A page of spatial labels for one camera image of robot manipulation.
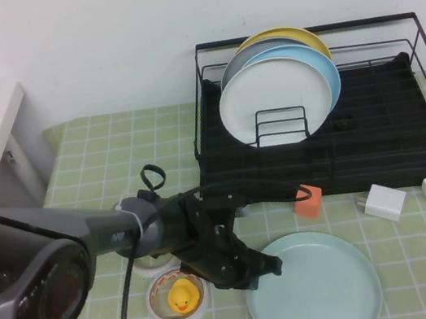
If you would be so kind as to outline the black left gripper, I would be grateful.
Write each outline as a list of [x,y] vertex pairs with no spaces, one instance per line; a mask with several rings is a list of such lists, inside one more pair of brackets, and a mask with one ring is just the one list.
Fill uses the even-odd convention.
[[209,281],[221,290],[255,291],[259,277],[281,276],[282,259],[247,247],[234,233],[231,210],[211,216],[196,211],[189,215],[193,235],[189,245],[176,252],[185,272]]

